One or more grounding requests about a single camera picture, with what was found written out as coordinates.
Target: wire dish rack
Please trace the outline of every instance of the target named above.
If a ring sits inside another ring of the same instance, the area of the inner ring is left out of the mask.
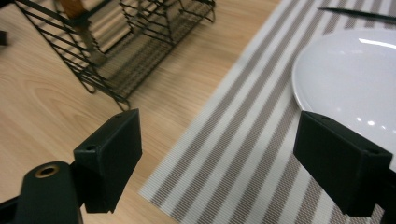
[[[121,110],[130,109],[131,93],[201,20],[215,20],[214,0],[92,0],[73,20],[57,0],[16,5],[84,88],[104,92]],[[100,64],[76,29],[87,23],[95,50],[106,57]]]

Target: gray and white striped mat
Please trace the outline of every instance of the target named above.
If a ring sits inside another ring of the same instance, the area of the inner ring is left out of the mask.
[[[182,223],[378,223],[343,216],[293,157],[294,59],[343,29],[392,25],[318,11],[396,15],[391,0],[282,0],[140,194]]]

